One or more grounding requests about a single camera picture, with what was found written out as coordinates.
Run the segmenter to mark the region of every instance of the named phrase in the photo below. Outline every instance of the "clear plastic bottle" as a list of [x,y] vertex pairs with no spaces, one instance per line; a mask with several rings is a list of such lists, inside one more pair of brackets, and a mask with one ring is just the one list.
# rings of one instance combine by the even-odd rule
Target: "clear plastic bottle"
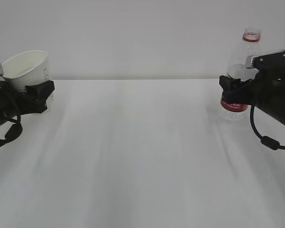
[[[248,56],[261,53],[259,46],[261,31],[257,28],[246,28],[242,41],[236,46],[232,52],[231,59],[228,64],[227,74],[232,78],[240,78],[241,81],[255,78],[256,69],[246,69],[246,59]],[[248,108],[246,104],[227,104],[221,100],[220,117],[229,121],[236,121],[246,116],[245,112]]]

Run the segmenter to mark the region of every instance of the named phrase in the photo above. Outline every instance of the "white table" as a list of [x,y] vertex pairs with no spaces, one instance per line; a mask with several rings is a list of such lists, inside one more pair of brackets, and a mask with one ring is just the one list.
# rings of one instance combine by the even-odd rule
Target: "white table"
[[217,80],[55,86],[0,149],[0,228],[285,228],[285,152],[218,117]]

